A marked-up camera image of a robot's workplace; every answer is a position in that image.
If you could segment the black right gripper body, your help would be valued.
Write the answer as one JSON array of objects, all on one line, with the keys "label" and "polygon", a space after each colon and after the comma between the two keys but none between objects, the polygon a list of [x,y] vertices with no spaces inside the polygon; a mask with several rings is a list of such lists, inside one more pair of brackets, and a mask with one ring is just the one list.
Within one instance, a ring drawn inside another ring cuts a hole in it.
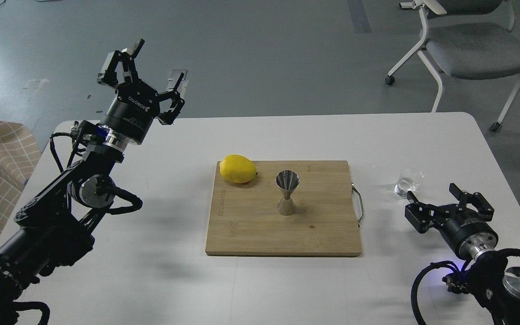
[{"label": "black right gripper body", "polygon": [[458,259],[477,260],[483,253],[495,250],[499,235],[488,224],[494,210],[487,209],[483,214],[455,205],[442,208],[434,212],[432,223]]}]

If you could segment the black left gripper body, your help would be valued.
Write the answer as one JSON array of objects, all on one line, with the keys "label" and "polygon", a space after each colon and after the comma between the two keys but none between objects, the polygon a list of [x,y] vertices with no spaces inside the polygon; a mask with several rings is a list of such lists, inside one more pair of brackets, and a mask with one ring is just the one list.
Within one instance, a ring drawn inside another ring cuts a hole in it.
[{"label": "black left gripper body", "polygon": [[137,82],[120,84],[102,118],[102,124],[139,145],[159,113],[157,91],[139,79]]}]

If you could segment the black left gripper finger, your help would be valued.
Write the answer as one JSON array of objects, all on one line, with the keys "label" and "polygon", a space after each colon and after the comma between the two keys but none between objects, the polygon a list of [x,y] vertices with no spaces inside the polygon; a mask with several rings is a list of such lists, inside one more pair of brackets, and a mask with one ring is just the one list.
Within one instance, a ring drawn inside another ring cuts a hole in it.
[{"label": "black left gripper finger", "polygon": [[157,100],[159,102],[171,101],[169,110],[161,111],[157,115],[157,119],[162,125],[172,125],[178,115],[181,113],[185,105],[185,100],[182,98],[180,92],[181,83],[186,79],[186,71],[172,71],[171,77],[168,80],[167,91],[159,93]]},{"label": "black left gripper finger", "polygon": [[[135,59],[145,43],[144,39],[139,39],[134,46],[128,49],[115,50],[107,55],[99,74],[97,84],[109,86],[114,90],[129,84],[139,83],[141,80],[135,66]],[[122,76],[124,81],[118,82],[117,68],[122,66]]]}]

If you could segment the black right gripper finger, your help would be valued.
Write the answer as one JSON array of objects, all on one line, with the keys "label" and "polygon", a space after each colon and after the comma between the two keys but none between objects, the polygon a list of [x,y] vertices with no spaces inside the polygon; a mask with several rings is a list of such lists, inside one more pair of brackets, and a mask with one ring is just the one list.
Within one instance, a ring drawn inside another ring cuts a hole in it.
[{"label": "black right gripper finger", "polygon": [[435,206],[420,202],[412,191],[407,191],[408,204],[404,216],[419,234],[430,228],[441,228],[454,213],[454,205]]},{"label": "black right gripper finger", "polygon": [[481,193],[468,193],[461,190],[455,183],[450,183],[449,192],[458,200],[455,208],[456,213],[469,211],[466,207],[469,204],[477,209],[475,212],[479,218],[485,222],[492,220],[495,210]]}]

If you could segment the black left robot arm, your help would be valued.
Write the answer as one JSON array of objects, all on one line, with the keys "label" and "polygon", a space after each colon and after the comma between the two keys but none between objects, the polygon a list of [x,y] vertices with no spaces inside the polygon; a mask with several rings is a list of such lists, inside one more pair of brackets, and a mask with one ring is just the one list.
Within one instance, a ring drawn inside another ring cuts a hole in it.
[{"label": "black left robot arm", "polygon": [[185,104],[179,91],[185,78],[162,93],[141,80],[135,59],[144,45],[107,55],[97,82],[114,89],[113,102],[99,123],[74,123],[67,136],[72,150],[63,169],[14,217],[20,229],[0,247],[0,325],[14,325],[19,313],[41,312],[47,325],[50,308],[40,301],[19,301],[23,291],[57,267],[72,266],[92,250],[93,230],[106,214],[142,208],[136,195],[118,187],[110,173],[124,160],[128,144],[142,144],[153,123],[171,125]]}]

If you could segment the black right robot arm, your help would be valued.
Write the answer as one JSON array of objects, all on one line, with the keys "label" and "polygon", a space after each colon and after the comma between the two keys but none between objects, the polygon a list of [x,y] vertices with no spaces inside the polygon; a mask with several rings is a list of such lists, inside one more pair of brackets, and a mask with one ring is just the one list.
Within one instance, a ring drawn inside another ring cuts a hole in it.
[{"label": "black right robot arm", "polygon": [[468,193],[450,183],[456,204],[435,206],[420,202],[412,191],[407,193],[406,219],[420,234],[438,230],[462,268],[452,261],[431,263],[415,278],[411,288],[411,308],[419,325],[425,320],[418,305],[418,289],[428,272],[448,268],[442,278],[449,292],[471,294],[487,309],[496,325],[520,325],[520,249],[495,247],[499,237],[488,225],[494,208],[480,193]]}]

